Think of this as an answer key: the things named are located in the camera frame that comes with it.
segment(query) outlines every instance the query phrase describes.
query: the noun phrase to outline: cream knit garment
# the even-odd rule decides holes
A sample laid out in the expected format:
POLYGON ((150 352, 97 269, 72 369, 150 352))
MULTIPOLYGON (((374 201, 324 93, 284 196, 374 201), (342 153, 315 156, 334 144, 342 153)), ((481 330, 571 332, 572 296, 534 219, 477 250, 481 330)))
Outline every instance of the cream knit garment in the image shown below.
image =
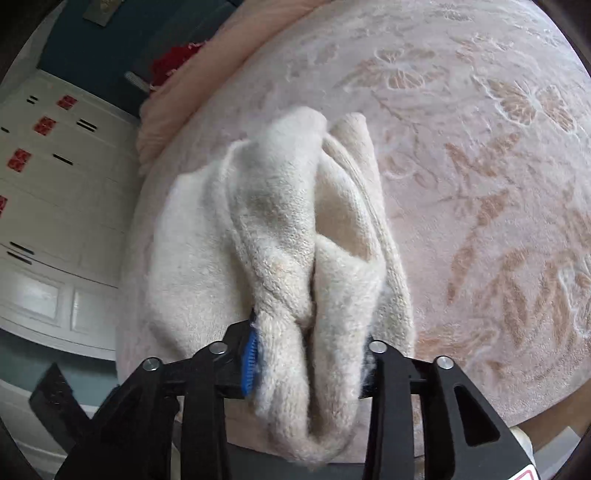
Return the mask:
POLYGON ((187 348, 219 339, 254 305, 254 407, 286 458, 314 465, 347 446, 370 333, 413 352, 409 295, 360 114, 328 132, 323 115, 297 108, 181 176, 154 244, 148 299, 167 335, 189 336, 187 348))

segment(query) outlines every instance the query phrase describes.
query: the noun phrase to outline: wooden floor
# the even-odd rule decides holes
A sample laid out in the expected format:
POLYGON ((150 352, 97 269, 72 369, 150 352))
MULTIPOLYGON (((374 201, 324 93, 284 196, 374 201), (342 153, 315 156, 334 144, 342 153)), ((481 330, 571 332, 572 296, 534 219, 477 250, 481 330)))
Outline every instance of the wooden floor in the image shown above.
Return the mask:
POLYGON ((590 426, 591 380, 563 401, 519 425, 529 435, 534 451, 549 443, 566 427, 582 437, 590 426))

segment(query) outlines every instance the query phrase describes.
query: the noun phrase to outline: red object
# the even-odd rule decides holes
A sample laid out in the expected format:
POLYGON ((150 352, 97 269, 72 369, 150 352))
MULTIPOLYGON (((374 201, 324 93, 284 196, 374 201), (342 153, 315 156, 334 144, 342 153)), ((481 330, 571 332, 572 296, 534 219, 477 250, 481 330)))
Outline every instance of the red object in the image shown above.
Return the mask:
POLYGON ((12 158, 8 160, 7 166, 20 173, 22 172, 22 169, 25 168, 29 158, 31 158, 31 154, 28 151, 19 148, 13 153, 12 158))
POLYGON ((4 208, 6 207, 7 203, 8 199, 0 195, 0 216, 2 216, 2 212, 4 211, 4 208))
POLYGON ((152 64, 153 80, 150 85, 152 90, 162 86, 183 63, 195 55, 204 45, 205 42, 173 47, 164 57, 155 60, 152 64))
POLYGON ((33 127, 33 130, 38 134, 46 136, 49 132, 51 132, 51 130, 53 130, 53 127, 56 126, 56 123, 57 122, 55 120, 52 120, 48 116, 44 116, 33 127))
POLYGON ((61 106, 64 110, 69 110, 77 103, 78 100, 76 100, 74 97, 70 95, 64 95, 61 99, 57 101, 57 106, 61 106))

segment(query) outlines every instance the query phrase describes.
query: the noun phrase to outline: red square decoration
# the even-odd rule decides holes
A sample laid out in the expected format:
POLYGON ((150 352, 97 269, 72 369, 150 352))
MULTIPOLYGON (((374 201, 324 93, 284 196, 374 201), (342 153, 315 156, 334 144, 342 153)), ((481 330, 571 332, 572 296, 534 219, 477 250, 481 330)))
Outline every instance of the red square decoration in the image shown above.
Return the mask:
POLYGON ((61 106, 64 110, 69 110, 77 103, 78 100, 76 100, 71 95, 64 95, 61 99, 57 101, 57 106, 61 106))
POLYGON ((53 127, 56 126, 56 123, 57 122, 55 120, 52 120, 48 116, 44 116, 35 124, 33 130, 38 134, 45 136, 51 132, 53 127))
POLYGON ((0 195, 0 216, 2 216, 2 212, 4 211, 4 208, 6 207, 7 203, 8 199, 0 195))
POLYGON ((8 160, 7 166, 20 173, 22 172, 22 169, 25 168, 29 158, 31 158, 31 154, 28 151, 19 148, 13 153, 11 159, 8 160))

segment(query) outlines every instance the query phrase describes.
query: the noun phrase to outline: pink bedspread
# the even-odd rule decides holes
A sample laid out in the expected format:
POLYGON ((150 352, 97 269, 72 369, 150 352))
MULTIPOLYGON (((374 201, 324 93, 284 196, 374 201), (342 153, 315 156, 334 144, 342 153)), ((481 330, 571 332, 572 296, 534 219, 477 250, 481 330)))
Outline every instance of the pink bedspread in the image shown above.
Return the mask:
MULTIPOLYGON (((417 357, 456 358, 509 424, 547 409, 591 375, 589 92, 576 54, 530 0, 318 8, 260 48, 151 167, 124 271, 121 377, 146 356, 178 360, 203 346, 175 335, 144 295, 177 175, 309 105, 368 120, 417 357)), ((196 329, 197 316, 186 312, 196 329)), ((235 420, 230 439, 264 448, 247 416, 235 420)), ((362 461, 364 428, 344 460, 362 461)))

